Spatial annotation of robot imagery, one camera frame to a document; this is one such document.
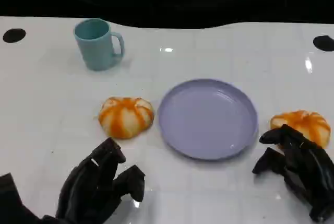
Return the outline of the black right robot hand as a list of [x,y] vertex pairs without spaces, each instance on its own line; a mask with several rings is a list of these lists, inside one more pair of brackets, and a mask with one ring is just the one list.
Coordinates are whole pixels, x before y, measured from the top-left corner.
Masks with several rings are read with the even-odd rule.
[[283,176],[288,188],[310,204],[312,221],[321,223],[333,216],[333,162],[326,151],[286,124],[265,132],[259,141],[279,145],[282,152],[268,147],[252,173]]

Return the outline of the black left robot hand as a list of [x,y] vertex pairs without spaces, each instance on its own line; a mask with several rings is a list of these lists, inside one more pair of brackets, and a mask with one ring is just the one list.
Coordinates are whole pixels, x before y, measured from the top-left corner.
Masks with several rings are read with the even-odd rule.
[[72,169],[59,194],[56,215],[45,215],[40,222],[104,223],[124,195],[142,202],[145,174],[133,165],[117,175],[118,165],[125,161],[121,147],[107,138]]

